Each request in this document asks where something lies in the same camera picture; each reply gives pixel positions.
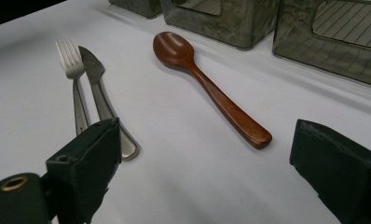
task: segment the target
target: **silver knife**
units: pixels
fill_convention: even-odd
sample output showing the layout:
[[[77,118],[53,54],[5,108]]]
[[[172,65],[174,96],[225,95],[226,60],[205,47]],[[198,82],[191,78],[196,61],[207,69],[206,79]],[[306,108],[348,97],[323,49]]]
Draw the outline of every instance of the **silver knife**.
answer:
[[[116,116],[107,103],[101,86],[101,76],[104,72],[102,63],[86,48],[81,46],[78,46],[78,48],[92,89],[93,99],[98,109],[99,118],[101,120],[115,118]],[[122,123],[119,134],[121,137],[122,159],[124,161],[132,160],[138,155],[140,146],[131,137]]]

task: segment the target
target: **table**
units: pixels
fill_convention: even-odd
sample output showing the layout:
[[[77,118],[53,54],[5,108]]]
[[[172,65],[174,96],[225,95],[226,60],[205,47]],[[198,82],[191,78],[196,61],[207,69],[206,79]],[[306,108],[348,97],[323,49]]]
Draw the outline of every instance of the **table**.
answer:
[[[199,68],[272,133],[268,147],[248,145],[193,77],[160,63],[152,42],[163,31],[194,46]],[[64,38],[103,63],[110,104],[142,146],[119,165],[93,223],[339,223],[289,163],[295,123],[321,123],[371,150],[371,88],[275,57],[273,34],[241,51],[105,0],[68,0],[0,25],[0,180],[43,175],[76,137],[72,81],[55,46]],[[80,82],[97,122],[87,77]]]

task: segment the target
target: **gray container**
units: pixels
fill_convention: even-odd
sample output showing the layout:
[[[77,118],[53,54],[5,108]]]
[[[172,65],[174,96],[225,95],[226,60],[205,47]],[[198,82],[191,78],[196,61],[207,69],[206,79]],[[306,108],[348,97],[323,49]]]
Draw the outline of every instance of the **gray container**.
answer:
[[[161,0],[165,22],[250,49],[271,33],[279,0]]]
[[[125,8],[148,19],[155,18],[162,13],[160,0],[109,0],[109,3]]]
[[[273,53],[371,87],[371,1],[281,0]]]

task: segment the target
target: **wooden spoon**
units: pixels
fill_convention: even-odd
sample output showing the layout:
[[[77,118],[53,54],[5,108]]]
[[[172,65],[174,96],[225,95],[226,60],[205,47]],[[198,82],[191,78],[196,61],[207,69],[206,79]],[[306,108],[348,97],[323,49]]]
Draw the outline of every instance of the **wooden spoon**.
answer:
[[[194,62],[194,48],[181,36],[162,32],[154,38],[154,52],[158,59],[168,65],[189,71],[213,99],[214,103],[234,128],[255,148],[263,148],[272,135],[233,103]]]

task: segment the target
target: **silver fork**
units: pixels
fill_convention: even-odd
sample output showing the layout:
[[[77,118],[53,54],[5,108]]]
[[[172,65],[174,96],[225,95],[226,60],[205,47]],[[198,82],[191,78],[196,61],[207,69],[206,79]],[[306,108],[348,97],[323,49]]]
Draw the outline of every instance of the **silver fork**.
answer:
[[[84,64],[80,53],[73,45],[70,39],[55,42],[58,52],[61,56],[62,66],[67,78],[73,80],[73,102],[75,106],[76,134],[84,132],[89,124],[81,101],[80,91],[78,89],[78,79],[84,74]]]

